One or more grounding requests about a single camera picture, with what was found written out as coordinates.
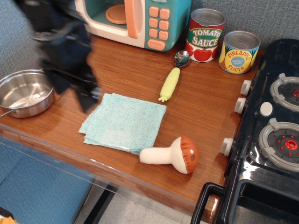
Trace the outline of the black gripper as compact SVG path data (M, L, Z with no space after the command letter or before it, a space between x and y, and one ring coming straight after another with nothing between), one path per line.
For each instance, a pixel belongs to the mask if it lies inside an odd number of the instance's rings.
M43 59L43 71L57 94L71 85L83 112L100 98L100 88L86 59L91 51L91 39L80 21L71 21L60 30L35 32L33 39Z

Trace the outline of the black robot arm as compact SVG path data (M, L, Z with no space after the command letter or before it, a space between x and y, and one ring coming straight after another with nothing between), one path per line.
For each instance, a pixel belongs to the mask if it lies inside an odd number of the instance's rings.
M87 57L91 38L86 22L68 0L16 0L32 26L41 66L58 94L74 87L83 112L97 104L101 91Z

